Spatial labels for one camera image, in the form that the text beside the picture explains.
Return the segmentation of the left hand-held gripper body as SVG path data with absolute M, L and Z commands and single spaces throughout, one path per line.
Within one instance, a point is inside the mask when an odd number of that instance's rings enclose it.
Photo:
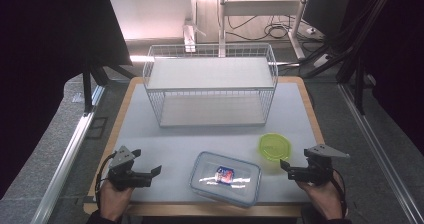
M 151 171 L 138 173 L 132 170 L 136 158 L 126 146 L 121 146 L 112 158 L 107 177 L 118 191 L 151 186 Z

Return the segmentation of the dark floor socket plate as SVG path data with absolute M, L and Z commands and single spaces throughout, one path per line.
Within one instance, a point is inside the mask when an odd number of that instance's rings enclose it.
M 106 129 L 106 126 L 107 126 L 107 121 L 108 121 L 107 117 L 96 117 L 96 118 L 94 118 L 89 129 L 88 129 L 86 138 L 87 139 L 94 139 L 94 140 L 100 139 L 105 132 L 105 129 Z

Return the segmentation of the white metal desk frame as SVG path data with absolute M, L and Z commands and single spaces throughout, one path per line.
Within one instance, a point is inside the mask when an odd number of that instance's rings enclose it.
M 298 60 L 304 60 L 305 55 L 299 44 L 297 33 L 308 0 L 266 0 L 266 1 L 226 1 L 218 0 L 218 17 L 220 21 L 220 45 L 226 44 L 225 18 L 228 16 L 295 16 L 288 38 Z

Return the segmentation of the person's left hand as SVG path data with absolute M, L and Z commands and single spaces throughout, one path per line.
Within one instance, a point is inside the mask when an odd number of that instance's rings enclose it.
M 118 191 L 109 180 L 104 181 L 100 189 L 100 217 L 117 222 L 126 211 L 133 191 L 133 188 Z

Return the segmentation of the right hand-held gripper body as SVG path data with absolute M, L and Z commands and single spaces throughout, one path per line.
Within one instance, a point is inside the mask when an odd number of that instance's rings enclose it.
M 332 158 L 349 158 L 350 155 L 325 144 L 308 148 L 312 155 L 306 157 L 306 167 L 291 167 L 287 172 L 290 180 L 326 184 L 333 176 Z

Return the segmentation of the white power strip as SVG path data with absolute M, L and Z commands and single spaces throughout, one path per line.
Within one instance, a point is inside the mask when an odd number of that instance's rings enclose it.
M 187 53 L 194 53 L 196 51 L 196 26 L 191 20 L 186 20 L 182 28 L 185 51 Z

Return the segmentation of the green round plastic container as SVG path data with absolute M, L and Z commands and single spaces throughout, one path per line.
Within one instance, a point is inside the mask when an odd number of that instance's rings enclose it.
M 269 161 L 288 160 L 291 157 L 291 142 L 278 133 L 266 133 L 259 138 L 259 153 Z

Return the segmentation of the black curtain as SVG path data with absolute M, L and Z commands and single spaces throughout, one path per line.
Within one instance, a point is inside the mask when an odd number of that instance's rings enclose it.
M 374 97 L 424 155 L 424 0 L 387 0 L 363 48 Z
M 110 0 L 0 0 L 0 199 L 89 65 L 127 64 Z

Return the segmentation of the aluminium floor rail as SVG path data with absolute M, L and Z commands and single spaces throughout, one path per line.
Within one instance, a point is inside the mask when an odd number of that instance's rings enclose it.
M 104 87 L 97 86 L 90 95 L 91 109 L 80 118 L 76 129 L 62 155 L 56 171 L 44 193 L 43 198 L 30 222 L 30 224 L 47 224 L 58 201 L 59 195 L 66 183 L 73 163 L 83 143 L 88 128 L 94 118 L 95 111 L 105 91 Z
M 338 84 L 349 110 L 351 111 L 359 129 L 362 132 L 368 146 L 371 149 L 380 169 L 396 196 L 402 210 L 404 211 L 410 224 L 424 224 L 424 215 L 419 210 L 416 201 L 412 197 L 405 183 L 401 180 L 392 162 L 389 160 L 380 140 L 370 126 L 367 118 L 354 104 L 354 96 L 346 84 Z

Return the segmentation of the person's right hand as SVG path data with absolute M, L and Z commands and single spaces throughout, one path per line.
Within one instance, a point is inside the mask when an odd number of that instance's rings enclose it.
M 343 208 L 338 190 L 332 183 L 311 186 L 305 182 L 296 184 L 307 194 L 314 208 L 326 219 L 342 219 Z

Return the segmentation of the blue and red snack packet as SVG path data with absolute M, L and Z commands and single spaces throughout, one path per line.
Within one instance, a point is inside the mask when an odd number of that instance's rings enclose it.
M 215 173 L 217 183 L 230 185 L 233 182 L 234 170 L 228 167 L 219 166 Z

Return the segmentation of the black metal stand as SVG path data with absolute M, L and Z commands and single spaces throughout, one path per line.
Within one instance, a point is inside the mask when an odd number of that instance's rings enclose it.
M 87 116 L 90 112 L 93 111 L 94 104 L 91 92 L 91 78 L 94 78 L 94 81 L 97 85 L 105 86 L 109 82 L 108 74 L 106 73 L 106 69 L 109 68 L 126 78 L 132 79 L 135 77 L 135 74 L 130 71 L 124 69 L 119 65 L 100 65 L 93 63 L 84 63 L 82 65 L 83 72 L 83 95 L 84 95 L 84 115 Z
M 336 81 L 338 83 L 345 84 L 350 80 L 352 75 L 355 75 L 355 93 L 353 103 L 361 114 L 364 114 L 364 66 L 361 63 L 360 56 L 363 52 L 363 46 L 366 38 L 375 25 L 386 2 L 387 0 L 369 0 L 365 9 L 359 14 L 351 26 L 348 27 L 345 32 L 340 34 L 340 37 L 345 42 L 343 51 L 339 52 L 322 66 L 301 75 L 303 79 L 310 79 L 336 64 L 341 63 L 342 66 L 336 74 Z

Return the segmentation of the clear rectangular lidded food container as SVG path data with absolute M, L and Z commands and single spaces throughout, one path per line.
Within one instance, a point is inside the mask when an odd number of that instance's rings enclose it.
M 234 170 L 233 182 L 230 185 L 215 181 L 219 166 Z M 258 165 L 204 151 L 194 163 L 189 185 L 192 191 L 200 196 L 239 207 L 251 207 L 256 204 L 260 180 L 261 169 Z

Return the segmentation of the black monitor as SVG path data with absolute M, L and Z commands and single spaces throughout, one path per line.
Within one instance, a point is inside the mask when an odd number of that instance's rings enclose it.
M 326 37 L 341 30 L 349 0 L 307 0 L 302 19 Z

